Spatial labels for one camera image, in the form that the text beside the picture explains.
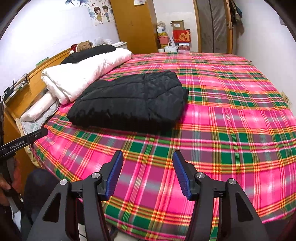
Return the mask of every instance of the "white wall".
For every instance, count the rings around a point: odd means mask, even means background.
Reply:
[[[173,27],[171,22],[184,20],[185,29],[190,29],[191,48],[193,52],[198,52],[197,26],[193,0],[154,0],[154,8],[157,21],[165,22],[166,32],[172,37]]]
[[[296,116],[296,42],[264,0],[235,0],[243,13],[237,52],[252,63],[292,102]]]
[[[31,0],[0,40],[0,95],[46,57],[98,37],[119,41],[115,22],[94,26],[87,7],[65,0]]]

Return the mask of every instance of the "silver screw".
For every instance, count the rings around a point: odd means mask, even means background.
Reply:
[[[196,176],[197,176],[198,178],[204,178],[204,177],[205,177],[205,174],[204,174],[203,172],[198,172],[198,173],[196,174]]]
[[[61,185],[66,185],[67,182],[68,182],[67,179],[62,179],[59,183],[60,183]]]
[[[92,178],[97,179],[100,177],[100,174],[98,172],[95,172],[91,175]]]
[[[236,182],[235,179],[230,178],[230,179],[229,179],[229,183],[230,183],[231,185],[235,185],[237,182]]]

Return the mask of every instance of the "yellow dress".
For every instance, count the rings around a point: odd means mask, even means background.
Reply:
[[[99,20],[99,21],[103,21],[102,15],[100,13],[97,13],[96,19]]]

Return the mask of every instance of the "cartoon couple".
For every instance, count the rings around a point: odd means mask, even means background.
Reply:
[[[108,14],[108,11],[109,11],[108,7],[104,5],[102,8],[103,8],[103,11],[105,12],[105,15],[106,15],[106,18],[107,18],[108,22],[110,22],[109,14]],[[99,21],[100,24],[101,23],[103,24],[101,9],[99,7],[95,7],[94,12],[96,13],[96,19]]]

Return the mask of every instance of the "red gift bag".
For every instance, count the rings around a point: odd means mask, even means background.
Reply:
[[[189,30],[173,30],[173,38],[176,43],[190,43],[190,31]]]

